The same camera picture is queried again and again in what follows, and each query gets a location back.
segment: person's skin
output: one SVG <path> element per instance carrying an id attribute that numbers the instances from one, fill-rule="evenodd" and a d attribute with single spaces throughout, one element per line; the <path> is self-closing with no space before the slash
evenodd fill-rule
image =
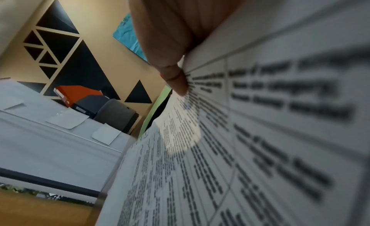
<path id="1" fill-rule="evenodd" d="M 148 62 L 179 95 L 188 84 L 177 62 L 200 44 L 245 0 L 128 0 Z"/>

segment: paper note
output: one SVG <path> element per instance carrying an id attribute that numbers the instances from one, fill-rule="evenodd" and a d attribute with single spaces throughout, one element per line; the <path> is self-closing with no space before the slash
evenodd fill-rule
<path id="1" fill-rule="evenodd" d="M 250 0 L 186 56 L 189 93 L 131 148 L 97 225 L 370 225 L 369 14 Z"/>
<path id="2" fill-rule="evenodd" d="M 105 123 L 104 125 L 100 126 L 98 130 L 91 135 L 91 137 L 104 144 L 110 145 L 120 133 L 121 131 Z"/>
<path id="3" fill-rule="evenodd" d="M 0 110 L 5 110 L 10 107 L 22 104 L 24 101 L 20 98 L 16 98 L 10 95 L 0 94 Z"/>
<path id="4" fill-rule="evenodd" d="M 46 122 L 65 129 L 73 129 L 77 125 L 84 122 L 87 118 L 89 118 L 89 116 L 75 111 L 69 107 L 67 110 L 47 119 Z"/>

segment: blue paper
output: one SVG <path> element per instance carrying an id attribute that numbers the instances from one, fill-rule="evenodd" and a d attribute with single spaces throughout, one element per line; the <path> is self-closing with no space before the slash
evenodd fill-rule
<path id="1" fill-rule="evenodd" d="M 139 45 L 138 39 L 136 38 L 130 14 L 121 21 L 117 30 L 113 33 L 113 37 L 140 56 L 143 60 L 147 61 L 143 50 Z"/>

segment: large black triangle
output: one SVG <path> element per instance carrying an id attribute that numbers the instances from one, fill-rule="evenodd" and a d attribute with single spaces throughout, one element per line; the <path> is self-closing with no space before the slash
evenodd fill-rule
<path id="1" fill-rule="evenodd" d="M 151 104 L 150 97 L 146 92 L 143 84 L 138 81 L 134 89 L 131 91 L 129 96 L 125 100 L 126 103 L 141 103 L 141 104 Z"/>
<path id="2" fill-rule="evenodd" d="M 27 47 L 27 46 L 25 46 L 25 48 L 34 60 L 36 60 L 39 57 L 39 55 L 41 54 L 41 52 L 43 50 L 42 48 L 37 48 L 37 47 Z"/>
<path id="3" fill-rule="evenodd" d="M 27 36 L 27 38 L 24 40 L 24 42 L 27 43 L 27 44 L 42 45 L 42 42 L 39 40 L 39 38 L 36 36 L 36 34 L 33 30 Z"/>
<path id="4" fill-rule="evenodd" d="M 102 90 L 108 98 L 120 99 L 84 41 L 78 45 L 44 95 L 55 96 L 53 89 L 60 85 L 81 85 Z"/>
<path id="5" fill-rule="evenodd" d="M 63 35 L 60 33 L 53 33 L 44 30 L 37 31 L 60 63 L 62 63 L 79 39 L 75 36 Z"/>
<path id="6" fill-rule="evenodd" d="M 46 85 L 46 83 L 38 83 L 38 82 L 19 82 L 19 83 L 22 83 L 26 87 L 31 88 L 32 90 L 38 93 L 40 93 L 42 89 L 44 88 L 44 86 Z"/>
<path id="7" fill-rule="evenodd" d="M 55 0 L 36 24 L 40 27 L 78 33 L 58 0 Z"/>
<path id="8" fill-rule="evenodd" d="M 57 64 L 57 62 L 55 62 L 55 60 L 53 59 L 53 57 L 51 57 L 49 52 L 46 52 L 44 54 L 44 56 L 40 60 L 40 63 L 51 64 L 51 65 L 56 65 Z"/>
<path id="9" fill-rule="evenodd" d="M 44 74 L 50 79 L 58 68 L 40 66 Z"/>

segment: wooden surface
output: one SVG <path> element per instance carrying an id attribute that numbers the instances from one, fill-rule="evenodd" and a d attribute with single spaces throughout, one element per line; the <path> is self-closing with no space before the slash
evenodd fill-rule
<path id="1" fill-rule="evenodd" d="M 92 207 L 0 190 L 0 225 L 83 226 Z"/>

